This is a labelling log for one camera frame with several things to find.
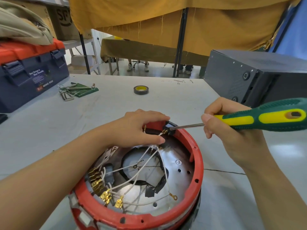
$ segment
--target green and yellow screwdriver handle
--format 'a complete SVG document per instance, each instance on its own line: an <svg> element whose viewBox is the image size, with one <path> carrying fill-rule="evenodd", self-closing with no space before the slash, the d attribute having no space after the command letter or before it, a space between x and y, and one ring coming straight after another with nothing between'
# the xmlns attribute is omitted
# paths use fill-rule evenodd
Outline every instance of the green and yellow screwdriver handle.
<svg viewBox="0 0 307 230"><path fill-rule="evenodd" d="M291 98L227 115L215 115L235 130L299 131L307 129L307 98Z"/></svg>

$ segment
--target forearm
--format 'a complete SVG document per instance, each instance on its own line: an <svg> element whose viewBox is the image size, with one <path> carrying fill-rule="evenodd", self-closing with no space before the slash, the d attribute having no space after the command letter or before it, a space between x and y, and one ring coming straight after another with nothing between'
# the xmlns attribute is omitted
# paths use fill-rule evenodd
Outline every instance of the forearm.
<svg viewBox="0 0 307 230"><path fill-rule="evenodd" d="M39 229L59 202L107 148L90 131L0 182L3 229Z"/></svg>
<svg viewBox="0 0 307 230"><path fill-rule="evenodd" d="M275 161L245 170L266 230L307 229L307 205Z"/></svg>

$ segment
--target khaki bag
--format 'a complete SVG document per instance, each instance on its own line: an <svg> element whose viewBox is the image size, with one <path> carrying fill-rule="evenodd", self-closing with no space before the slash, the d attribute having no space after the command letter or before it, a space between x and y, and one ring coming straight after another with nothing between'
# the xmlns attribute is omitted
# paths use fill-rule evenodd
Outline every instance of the khaki bag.
<svg viewBox="0 0 307 230"><path fill-rule="evenodd" d="M34 45L53 43L48 26L37 14L2 0L0 0L0 37Z"/></svg>

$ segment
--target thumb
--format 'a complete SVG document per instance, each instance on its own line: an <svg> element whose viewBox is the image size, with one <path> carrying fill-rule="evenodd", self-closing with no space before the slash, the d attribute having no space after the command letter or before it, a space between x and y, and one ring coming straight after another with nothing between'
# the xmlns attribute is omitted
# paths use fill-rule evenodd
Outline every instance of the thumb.
<svg viewBox="0 0 307 230"><path fill-rule="evenodd" d="M236 130L232 129L229 125L213 115L203 114L201 119L208 130L215 133L222 141L229 141L230 138L233 138L238 134Z"/></svg>
<svg viewBox="0 0 307 230"><path fill-rule="evenodd" d="M165 143L165 139L162 136L158 136L158 135L150 135L150 134L142 134L141 137L141 144L145 144L145 145L149 145L149 144L162 144Z"/></svg>

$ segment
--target white sneaker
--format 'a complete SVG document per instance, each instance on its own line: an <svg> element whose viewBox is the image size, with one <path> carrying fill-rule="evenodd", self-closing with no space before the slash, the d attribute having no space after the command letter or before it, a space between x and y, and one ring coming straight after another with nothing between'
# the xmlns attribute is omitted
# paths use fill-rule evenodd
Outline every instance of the white sneaker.
<svg viewBox="0 0 307 230"><path fill-rule="evenodd" d="M185 74L187 74L187 75L191 75L191 71L187 71L187 70L185 70Z"/></svg>
<svg viewBox="0 0 307 230"><path fill-rule="evenodd" d="M145 65L145 72L149 72L148 64Z"/></svg>
<svg viewBox="0 0 307 230"><path fill-rule="evenodd" d="M128 64L127 71L128 71L128 72L132 71L132 64Z"/></svg>

